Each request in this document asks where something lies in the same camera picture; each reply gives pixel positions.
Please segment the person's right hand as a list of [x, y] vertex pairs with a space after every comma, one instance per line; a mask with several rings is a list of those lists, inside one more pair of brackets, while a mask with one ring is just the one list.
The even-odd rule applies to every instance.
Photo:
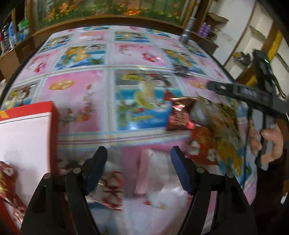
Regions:
[[261, 165], [278, 160], [284, 148], [283, 135], [279, 126], [275, 124], [272, 128], [258, 132], [251, 119], [249, 121], [249, 145], [253, 154], [261, 154], [258, 157]]

